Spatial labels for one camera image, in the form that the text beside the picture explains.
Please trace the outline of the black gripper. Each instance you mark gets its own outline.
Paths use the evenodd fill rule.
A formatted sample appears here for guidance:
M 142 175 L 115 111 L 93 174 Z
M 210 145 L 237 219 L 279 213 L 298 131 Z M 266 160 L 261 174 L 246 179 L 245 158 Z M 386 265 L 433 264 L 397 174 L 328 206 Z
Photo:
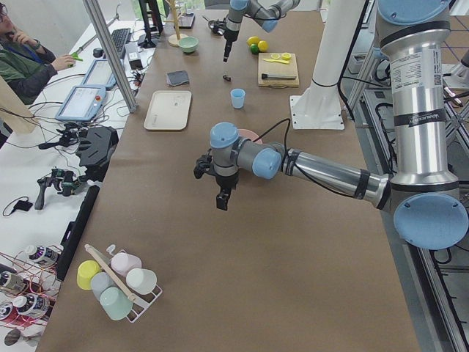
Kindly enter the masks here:
M 239 172 L 235 172 L 233 175 L 229 176 L 223 176 L 216 173 L 215 180 L 221 187 L 220 192 L 215 198 L 216 207 L 219 210 L 228 211 L 228 203 L 232 189 L 236 189 L 237 183 L 239 182 Z
M 229 55 L 231 53 L 232 44 L 237 41 L 239 35 L 238 30 L 226 29 L 224 32 L 224 37 L 226 39 L 226 44 L 224 47 L 224 56 L 223 61 L 228 62 Z

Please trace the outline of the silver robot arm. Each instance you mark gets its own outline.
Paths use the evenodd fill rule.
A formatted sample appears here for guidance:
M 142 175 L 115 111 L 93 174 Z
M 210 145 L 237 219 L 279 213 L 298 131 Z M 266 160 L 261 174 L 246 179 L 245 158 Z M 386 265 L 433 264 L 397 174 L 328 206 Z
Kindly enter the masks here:
M 296 8 L 299 3 L 298 0 L 281 0 L 269 7 L 264 7 L 254 0 L 231 0 L 228 15 L 224 18 L 226 44 L 223 61 L 228 62 L 232 45 L 238 39 L 244 17 L 253 19 L 263 30 L 271 32 L 278 21 L 288 11 Z
M 391 214 L 399 236 L 423 249 L 446 249 L 468 232 L 468 211 L 459 180 L 448 167 L 441 46 L 450 32 L 448 1 L 379 1 L 370 54 L 390 63 L 391 86 L 379 105 L 347 97 L 341 80 L 361 29 L 366 3 L 340 1 L 325 25 L 310 86 L 290 102 L 288 123 L 296 130 L 339 130 L 343 100 L 355 124 L 365 161 L 357 169 L 289 148 L 285 142 L 256 144 L 230 122 L 210 131 L 207 166 L 194 174 L 215 177 L 218 209 L 226 210 L 244 169 L 271 179 L 278 173 L 311 181 L 343 197 L 362 199 Z

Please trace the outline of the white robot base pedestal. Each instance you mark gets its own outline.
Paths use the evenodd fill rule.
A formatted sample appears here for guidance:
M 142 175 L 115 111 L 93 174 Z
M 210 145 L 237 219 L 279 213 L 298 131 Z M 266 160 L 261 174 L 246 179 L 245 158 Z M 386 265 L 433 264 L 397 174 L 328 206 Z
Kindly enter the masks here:
M 311 84 L 290 98 L 295 130 L 342 130 L 339 79 L 355 33 L 361 29 L 368 2 L 332 1 L 322 34 Z

